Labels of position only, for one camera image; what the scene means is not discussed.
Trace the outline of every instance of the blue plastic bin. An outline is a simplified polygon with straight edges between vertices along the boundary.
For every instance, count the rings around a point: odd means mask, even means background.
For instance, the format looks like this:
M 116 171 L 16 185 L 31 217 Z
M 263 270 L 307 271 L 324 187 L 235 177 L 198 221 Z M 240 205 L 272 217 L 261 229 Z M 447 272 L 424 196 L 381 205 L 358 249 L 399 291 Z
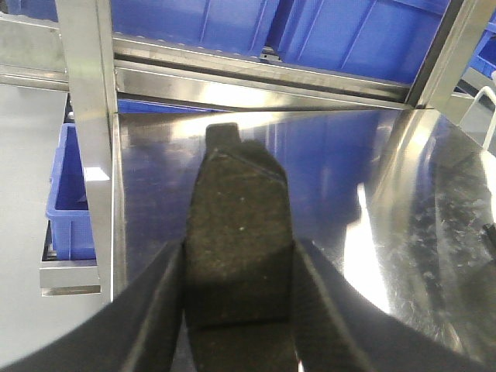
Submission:
M 7 0 L 7 9 L 10 14 L 57 21 L 54 0 Z
M 90 213 L 74 124 L 63 124 L 53 160 L 46 217 L 58 260 L 95 259 Z
M 496 12 L 493 13 L 491 20 L 480 38 L 475 48 L 474 55 L 470 61 L 470 66 L 491 78 L 491 74 L 496 70 Z
M 412 83 L 448 3 L 287 0 L 268 42 L 284 62 Z
M 54 0 L 8 0 L 9 12 L 57 20 Z M 279 0 L 111 0 L 114 31 L 260 56 Z

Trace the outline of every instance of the stainless steel surface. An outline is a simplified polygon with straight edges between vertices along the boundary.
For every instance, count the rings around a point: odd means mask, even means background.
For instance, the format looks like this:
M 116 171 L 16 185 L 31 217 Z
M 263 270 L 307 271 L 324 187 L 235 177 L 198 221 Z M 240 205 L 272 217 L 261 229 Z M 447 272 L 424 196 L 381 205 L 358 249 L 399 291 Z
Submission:
M 404 109 L 400 103 L 117 60 L 122 93 L 230 110 Z
M 0 84 L 49 89 L 51 91 L 69 91 L 67 76 L 64 73 L 1 64 Z
M 444 111 L 495 8 L 496 0 L 451 1 L 407 104 Z
M 42 261 L 40 265 L 40 288 L 70 288 L 97 286 L 100 280 L 96 260 Z
M 0 13 L 0 64 L 65 72 L 58 24 Z
M 357 77 L 325 70 L 283 64 L 277 61 L 261 63 L 258 58 L 229 55 L 205 49 L 178 46 L 164 41 L 114 35 L 117 59 L 144 60 L 178 70 L 190 70 L 269 84 L 287 85 L 342 95 L 403 102 L 408 94 L 406 84 Z
M 69 90 L 57 23 L 0 13 L 0 84 Z
M 459 124 L 474 97 L 465 93 L 453 93 L 443 110 L 443 114 L 453 123 Z
M 99 294 L 44 298 L 40 258 L 50 170 L 67 94 L 0 84 L 0 366 L 97 312 Z
M 293 225 L 384 312 L 496 363 L 496 159 L 436 110 L 121 115 L 126 280 L 184 235 L 205 127 L 285 167 Z
M 117 111 L 108 0 L 57 0 L 102 300 L 113 299 L 112 161 Z

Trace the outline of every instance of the stainless steel frame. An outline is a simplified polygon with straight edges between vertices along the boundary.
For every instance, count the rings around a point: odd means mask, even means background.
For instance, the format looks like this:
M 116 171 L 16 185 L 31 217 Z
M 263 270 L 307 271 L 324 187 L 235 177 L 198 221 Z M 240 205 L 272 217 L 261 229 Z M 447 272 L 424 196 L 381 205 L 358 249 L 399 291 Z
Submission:
M 409 87 L 141 38 L 112 36 L 109 0 L 57 0 L 60 22 L 0 15 L 0 84 L 70 89 L 87 177 L 102 291 L 113 293 L 112 229 L 121 229 L 116 91 L 230 111 L 435 107 L 451 97 L 496 0 L 452 0 L 424 67 Z
M 57 0 L 103 302 L 113 298 L 111 136 L 117 112 L 110 4 Z
M 495 0 L 451 0 L 406 103 L 444 112 L 474 53 Z

